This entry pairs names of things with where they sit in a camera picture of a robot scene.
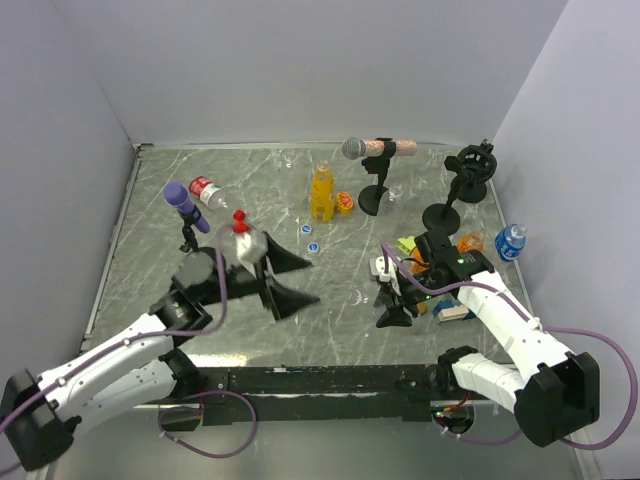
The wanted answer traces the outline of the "yellow red toy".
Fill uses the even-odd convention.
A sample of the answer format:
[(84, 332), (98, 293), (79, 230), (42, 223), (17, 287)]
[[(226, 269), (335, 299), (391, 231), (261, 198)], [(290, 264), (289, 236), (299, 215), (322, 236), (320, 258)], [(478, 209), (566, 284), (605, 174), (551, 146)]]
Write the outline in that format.
[(348, 192), (340, 191), (336, 194), (336, 210), (341, 215), (351, 215), (354, 209), (353, 198)]

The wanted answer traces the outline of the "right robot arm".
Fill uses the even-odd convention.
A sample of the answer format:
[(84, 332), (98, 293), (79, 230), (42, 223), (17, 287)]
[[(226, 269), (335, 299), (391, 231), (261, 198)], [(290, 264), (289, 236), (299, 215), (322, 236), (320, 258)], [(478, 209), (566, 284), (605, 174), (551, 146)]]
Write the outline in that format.
[(513, 413), (522, 433), (545, 447), (598, 420), (600, 369), (594, 358), (576, 354), (546, 331), (510, 292), (500, 274), (478, 250), (460, 252), (442, 230), (416, 240), (429, 267), (412, 274), (384, 246), (370, 262), (372, 276), (388, 305), (380, 328), (410, 326), (414, 306), (452, 294), (479, 319), (511, 360), (497, 364), (463, 346), (442, 354), (436, 384), (458, 398), (477, 393)]

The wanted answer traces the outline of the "purple microphone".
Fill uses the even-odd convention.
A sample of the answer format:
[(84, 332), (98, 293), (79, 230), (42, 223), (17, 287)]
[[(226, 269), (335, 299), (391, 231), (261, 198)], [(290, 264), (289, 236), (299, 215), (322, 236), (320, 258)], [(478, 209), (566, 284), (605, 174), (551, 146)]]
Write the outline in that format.
[(168, 182), (163, 188), (163, 197), (168, 205), (177, 210), (183, 220), (203, 234), (210, 232), (210, 225), (200, 209), (191, 200), (187, 188), (179, 182)]

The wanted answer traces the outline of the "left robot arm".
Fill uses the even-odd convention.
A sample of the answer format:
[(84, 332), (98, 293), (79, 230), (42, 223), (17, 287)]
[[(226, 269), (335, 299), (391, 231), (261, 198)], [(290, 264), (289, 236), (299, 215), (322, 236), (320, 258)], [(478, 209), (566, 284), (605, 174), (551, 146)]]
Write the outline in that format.
[(20, 467), (31, 472), (58, 460), (80, 434), (152, 400), (189, 400), (198, 370), (182, 345), (218, 330), (207, 306), (256, 295), (277, 321), (318, 303), (276, 277), (311, 262), (250, 228), (236, 233), (237, 261), (220, 247), (186, 254), (168, 291), (124, 330), (85, 354), (39, 375), (23, 369), (8, 380), (1, 399), (1, 432)]

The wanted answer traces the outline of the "black microphone stand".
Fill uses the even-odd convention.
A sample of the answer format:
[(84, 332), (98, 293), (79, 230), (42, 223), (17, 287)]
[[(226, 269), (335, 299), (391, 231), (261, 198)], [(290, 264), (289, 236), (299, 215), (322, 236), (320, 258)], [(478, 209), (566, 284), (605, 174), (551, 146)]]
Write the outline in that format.
[(196, 222), (200, 220), (202, 216), (196, 217), (194, 214), (183, 213), (180, 213), (179, 216), (181, 217), (183, 222), (183, 226), (181, 229), (183, 244), (179, 247), (179, 249), (185, 254), (190, 254), (193, 252), (202, 253), (203, 255), (206, 255), (209, 259), (211, 259), (213, 263), (216, 263), (216, 250), (211, 247), (200, 247), (196, 239), (196, 234), (193, 230)]
[(358, 205), (360, 209), (369, 216), (376, 216), (378, 214), (382, 195), (388, 190), (388, 188), (384, 186), (384, 182), (388, 175), (391, 158), (365, 157), (361, 160), (361, 165), (365, 168), (367, 173), (377, 177), (376, 183), (365, 187), (358, 196)]
[(485, 184), (492, 179), (497, 170), (497, 159), (493, 154), (494, 145), (484, 139), (478, 145), (464, 147), (456, 156), (447, 156), (445, 169), (453, 172), (449, 193), (445, 203), (434, 203), (422, 214), (423, 225), (428, 230), (442, 229), (448, 235), (456, 233), (461, 225), (461, 216), (453, 207), (458, 199), (461, 187), (466, 183)]

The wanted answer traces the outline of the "blue white block toy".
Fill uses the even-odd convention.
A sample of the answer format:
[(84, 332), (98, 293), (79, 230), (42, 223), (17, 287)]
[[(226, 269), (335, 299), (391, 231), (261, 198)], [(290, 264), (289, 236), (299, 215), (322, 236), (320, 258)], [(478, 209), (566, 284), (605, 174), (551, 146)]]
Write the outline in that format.
[(434, 307), (432, 315), (440, 323), (468, 320), (475, 317), (473, 312), (455, 299), (439, 301)]

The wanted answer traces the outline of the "right black microphone stand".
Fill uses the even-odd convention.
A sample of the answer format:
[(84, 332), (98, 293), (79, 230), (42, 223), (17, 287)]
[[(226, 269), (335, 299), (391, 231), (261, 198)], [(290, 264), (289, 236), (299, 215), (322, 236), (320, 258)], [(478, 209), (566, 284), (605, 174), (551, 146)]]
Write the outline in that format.
[(458, 199), (461, 187), (466, 183), (485, 184), (492, 179), (497, 170), (497, 159), (493, 154), (494, 145), (484, 139), (478, 145), (464, 147), (456, 156), (447, 156), (445, 169), (453, 172), (449, 193), (445, 203), (434, 203), (422, 214), (423, 225), (428, 230), (442, 229), (448, 235), (456, 233), (461, 225), (461, 216), (453, 207)]

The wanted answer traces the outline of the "center black microphone stand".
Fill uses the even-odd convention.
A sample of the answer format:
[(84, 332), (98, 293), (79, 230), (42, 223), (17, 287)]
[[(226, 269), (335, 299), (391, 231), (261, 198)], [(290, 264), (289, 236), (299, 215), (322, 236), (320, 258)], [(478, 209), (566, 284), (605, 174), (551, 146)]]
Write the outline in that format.
[(365, 157), (361, 160), (361, 165), (365, 168), (367, 173), (377, 177), (376, 183), (365, 187), (358, 196), (358, 205), (360, 209), (369, 216), (376, 216), (378, 214), (382, 195), (388, 190), (388, 188), (384, 186), (384, 182), (388, 175), (391, 158)]

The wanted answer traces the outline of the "green toy block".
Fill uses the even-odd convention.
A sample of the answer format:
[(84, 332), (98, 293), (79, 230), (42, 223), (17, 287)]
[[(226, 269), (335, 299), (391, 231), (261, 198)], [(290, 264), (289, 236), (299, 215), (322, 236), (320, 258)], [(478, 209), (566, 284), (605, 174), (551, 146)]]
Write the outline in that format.
[(396, 241), (396, 247), (406, 255), (410, 255), (416, 249), (414, 236), (401, 237)]

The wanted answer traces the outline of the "clear bottle red cap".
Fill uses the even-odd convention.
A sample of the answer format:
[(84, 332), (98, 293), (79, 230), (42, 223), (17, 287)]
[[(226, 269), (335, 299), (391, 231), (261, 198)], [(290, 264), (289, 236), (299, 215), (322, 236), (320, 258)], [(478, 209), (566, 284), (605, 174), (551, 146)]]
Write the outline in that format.
[(203, 206), (223, 220), (233, 219), (233, 209), (226, 191), (206, 176), (195, 177), (188, 190)]

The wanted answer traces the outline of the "left black microphone stand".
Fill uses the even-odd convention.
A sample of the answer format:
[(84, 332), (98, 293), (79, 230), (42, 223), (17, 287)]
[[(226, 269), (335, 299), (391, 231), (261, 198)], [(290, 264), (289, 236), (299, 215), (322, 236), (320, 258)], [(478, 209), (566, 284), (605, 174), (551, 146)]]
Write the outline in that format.
[(196, 239), (196, 234), (193, 230), (196, 222), (200, 220), (202, 216), (196, 217), (194, 214), (183, 213), (180, 213), (179, 216), (181, 217), (183, 222), (183, 226), (181, 229), (183, 244), (179, 247), (179, 249), (185, 254), (190, 254), (193, 252), (202, 253), (203, 255), (206, 255), (209, 259), (211, 259), (213, 263), (216, 263), (216, 250), (211, 247), (200, 247)]

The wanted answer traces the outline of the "blue label water bottle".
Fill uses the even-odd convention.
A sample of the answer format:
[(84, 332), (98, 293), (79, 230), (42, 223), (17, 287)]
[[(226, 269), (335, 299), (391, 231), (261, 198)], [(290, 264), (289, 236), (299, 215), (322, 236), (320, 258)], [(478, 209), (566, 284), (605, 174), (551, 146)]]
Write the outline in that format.
[(525, 248), (527, 227), (524, 224), (511, 224), (504, 227), (495, 238), (495, 248), (504, 262), (514, 261)]

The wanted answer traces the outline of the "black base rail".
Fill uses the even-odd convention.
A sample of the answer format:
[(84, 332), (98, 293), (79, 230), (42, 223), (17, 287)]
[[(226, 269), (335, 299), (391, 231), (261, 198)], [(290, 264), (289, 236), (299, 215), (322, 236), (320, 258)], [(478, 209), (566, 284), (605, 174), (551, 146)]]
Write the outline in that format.
[(249, 421), (251, 414), (233, 392), (253, 405), (257, 420), (312, 421), (399, 418), (429, 422), (440, 406), (464, 407), (481, 395), (444, 384), (435, 364), (308, 366), (308, 367), (205, 367), (190, 390), (200, 393), (221, 389), (204, 400), (165, 398), (162, 407), (203, 407), (204, 426)]

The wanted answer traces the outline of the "silver head pink microphone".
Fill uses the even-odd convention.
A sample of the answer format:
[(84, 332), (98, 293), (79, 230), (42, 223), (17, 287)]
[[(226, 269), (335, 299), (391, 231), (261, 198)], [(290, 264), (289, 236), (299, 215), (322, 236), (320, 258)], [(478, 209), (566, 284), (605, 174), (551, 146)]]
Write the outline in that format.
[(343, 142), (341, 151), (345, 158), (351, 160), (365, 157), (413, 156), (417, 152), (417, 143), (412, 140), (361, 140), (351, 137)]

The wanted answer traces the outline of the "yellow juice bottle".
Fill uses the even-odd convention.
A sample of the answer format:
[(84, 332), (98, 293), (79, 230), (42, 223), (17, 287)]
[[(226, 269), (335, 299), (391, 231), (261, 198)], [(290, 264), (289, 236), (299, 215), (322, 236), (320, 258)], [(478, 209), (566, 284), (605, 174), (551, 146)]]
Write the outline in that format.
[(315, 168), (310, 192), (311, 216), (322, 223), (329, 222), (334, 215), (332, 196), (334, 176), (328, 161), (321, 161)]

